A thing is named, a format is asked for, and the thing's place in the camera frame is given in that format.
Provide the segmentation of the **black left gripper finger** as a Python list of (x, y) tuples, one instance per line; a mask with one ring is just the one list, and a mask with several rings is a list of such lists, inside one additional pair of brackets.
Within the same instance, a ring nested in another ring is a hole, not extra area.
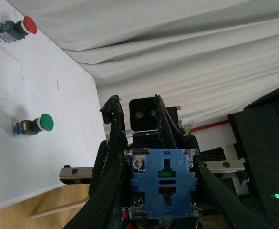
[(270, 225), (252, 213), (233, 195), (199, 159), (195, 158), (195, 173), (215, 207), (232, 229), (269, 229)]

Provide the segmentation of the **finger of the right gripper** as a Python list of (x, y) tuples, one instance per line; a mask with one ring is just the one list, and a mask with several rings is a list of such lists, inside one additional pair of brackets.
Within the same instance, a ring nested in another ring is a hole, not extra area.
[(189, 137), (173, 122), (161, 96), (155, 95), (156, 121), (164, 148), (182, 149), (189, 145)]

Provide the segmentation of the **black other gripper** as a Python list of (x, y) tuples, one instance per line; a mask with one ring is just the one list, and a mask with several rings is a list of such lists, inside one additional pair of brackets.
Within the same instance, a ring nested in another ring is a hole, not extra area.
[[(109, 140), (102, 141), (99, 146), (92, 175), (89, 177), (89, 200), (64, 228), (145, 229), (130, 219), (128, 209), (125, 208), (126, 203), (130, 199), (130, 189), (126, 185), (125, 180), (126, 164), (124, 152), (130, 149), (165, 149), (160, 141), (159, 131), (154, 135), (140, 137), (138, 140), (134, 140), (131, 145), (128, 145), (124, 113), (119, 96), (111, 96), (100, 109), (100, 112), (102, 113), (104, 123), (111, 125)], [(187, 134), (179, 124), (175, 124), (181, 128), (185, 136), (189, 137), (189, 145), (186, 149), (199, 150), (197, 139)], [(202, 161), (200, 153), (195, 155), (194, 159), (196, 157)], [(192, 194), (192, 200), (197, 206), (197, 203), (204, 199), (212, 202), (197, 178), (197, 186)], [(199, 229), (202, 227), (199, 221), (200, 216), (195, 219), (179, 219), (169, 229)]]

